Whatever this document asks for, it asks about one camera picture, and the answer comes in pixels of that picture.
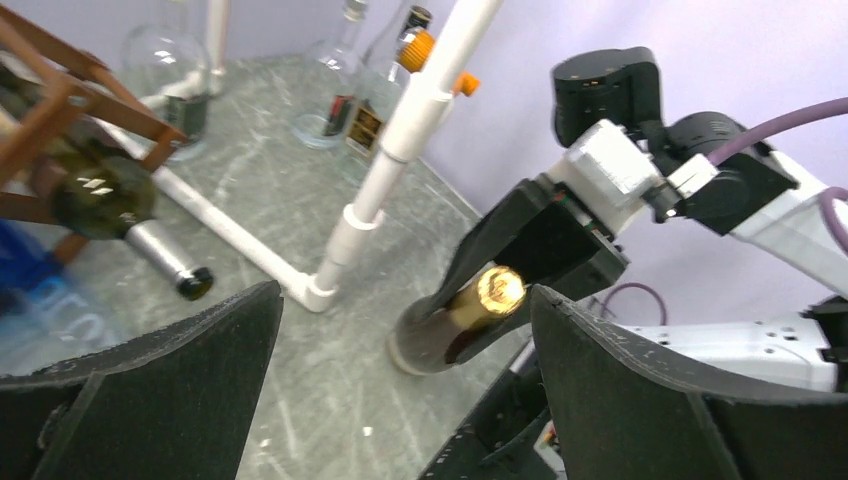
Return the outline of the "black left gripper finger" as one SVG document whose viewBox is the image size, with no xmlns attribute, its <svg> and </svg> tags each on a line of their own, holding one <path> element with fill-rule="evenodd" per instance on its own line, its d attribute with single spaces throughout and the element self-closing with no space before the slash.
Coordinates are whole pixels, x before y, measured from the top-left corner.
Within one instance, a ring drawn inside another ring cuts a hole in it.
<svg viewBox="0 0 848 480">
<path fill-rule="evenodd" d="M 232 479 L 283 312 L 258 283 L 107 350 L 1 381 L 5 479 Z"/>
</svg>

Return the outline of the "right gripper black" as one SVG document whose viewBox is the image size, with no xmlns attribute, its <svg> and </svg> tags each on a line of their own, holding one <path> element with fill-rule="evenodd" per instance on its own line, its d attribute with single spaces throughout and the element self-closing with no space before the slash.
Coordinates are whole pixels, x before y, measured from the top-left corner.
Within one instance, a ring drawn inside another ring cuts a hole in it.
<svg viewBox="0 0 848 480">
<path fill-rule="evenodd" d="M 550 288 L 531 290 L 530 320 L 571 479 L 845 478 L 845 394 L 715 368 L 571 301 L 612 286 L 630 264 L 584 213 L 564 185 L 520 181 L 462 239 L 413 316 L 435 313 L 492 260 Z M 445 360 L 464 364 L 528 322 L 519 307 L 464 332 Z"/>
</svg>

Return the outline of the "dark bottle gold cap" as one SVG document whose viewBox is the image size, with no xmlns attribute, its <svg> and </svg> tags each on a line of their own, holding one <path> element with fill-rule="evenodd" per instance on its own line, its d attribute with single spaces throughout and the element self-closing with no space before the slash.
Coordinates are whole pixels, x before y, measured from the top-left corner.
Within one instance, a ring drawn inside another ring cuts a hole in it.
<svg viewBox="0 0 848 480">
<path fill-rule="evenodd" d="M 431 313 L 427 311 L 430 299 L 420 298 L 404 310 L 388 335 L 389 356 L 399 370 L 410 375 L 444 372 L 486 329 L 511 316 L 525 296 L 518 273 L 493 266 Z"/>
</svg>

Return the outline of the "green wine bottle silver cap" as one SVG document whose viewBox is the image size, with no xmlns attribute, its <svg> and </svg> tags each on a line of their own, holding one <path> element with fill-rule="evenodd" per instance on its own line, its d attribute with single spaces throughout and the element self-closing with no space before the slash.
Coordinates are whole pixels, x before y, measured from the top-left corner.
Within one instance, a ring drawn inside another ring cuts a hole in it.
<svg viewBox="0 0 848 480">
<path fill-rule="evenodd" d="M 31 164 L 28 184 L 61 225 L 89 240 L 121 240 L 188 301 L 214 284 L 154 215 L 156 188 L 138 160 L 111 140 L 52 140 Z"/>
</svg>

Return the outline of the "clear bottle black cap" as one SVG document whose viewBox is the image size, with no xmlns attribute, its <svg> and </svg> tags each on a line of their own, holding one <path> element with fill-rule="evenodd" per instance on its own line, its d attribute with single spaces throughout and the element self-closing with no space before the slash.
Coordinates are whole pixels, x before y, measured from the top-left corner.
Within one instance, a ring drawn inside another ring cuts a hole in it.
<svg viewBox="0 0 848 480">
<path fill-rule="evenodd" d="M 427 1 L 402 1 L 363 57 L 350 126 L 337 151 L 344 180 L 358 185 L 377 153 L 378 140 L 404 92 L 410 73 L 397 62 L 407 36 L 427 29 L 433 19 Z"/>
</svg>

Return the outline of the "wide clear jar bottle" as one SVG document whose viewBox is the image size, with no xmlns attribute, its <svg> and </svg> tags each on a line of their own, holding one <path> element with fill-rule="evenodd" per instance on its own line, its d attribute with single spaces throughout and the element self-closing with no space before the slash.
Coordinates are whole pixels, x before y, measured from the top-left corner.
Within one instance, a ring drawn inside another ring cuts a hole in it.
<svg viewBox="0 0 848 480">
<path fill-rule="evenodd" d="M 309 148 L 334 147 L 349 125 L 364 68 L 356 42 L 369 6 L 368 1 L 344 1 L 331 34 L 301 56 L 291 130 Z"/>
</svg>

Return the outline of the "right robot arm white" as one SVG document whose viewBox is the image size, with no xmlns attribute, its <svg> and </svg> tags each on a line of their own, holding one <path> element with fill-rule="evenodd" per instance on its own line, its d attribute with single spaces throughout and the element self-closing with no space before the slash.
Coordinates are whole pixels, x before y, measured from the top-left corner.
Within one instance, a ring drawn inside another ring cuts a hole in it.
<svg viewBox="0 0 848 480">
<path fill-rule="evenodd" d="M 437 291 L 398 325 L 418 374 L 532 336 L 424 479 L 843 479 L 847 475 L 846 195 L 768 138 L 846 112 L 831 101 L 747 129 L 717 112 L 672 125 L 645 47 L 552 72 L 563 157 L 462 239 Z M 757 246 L 832 297 L 773 321 L 639 331 L 589 311 L 628 261 L 642 210 Z"/>
</svg>

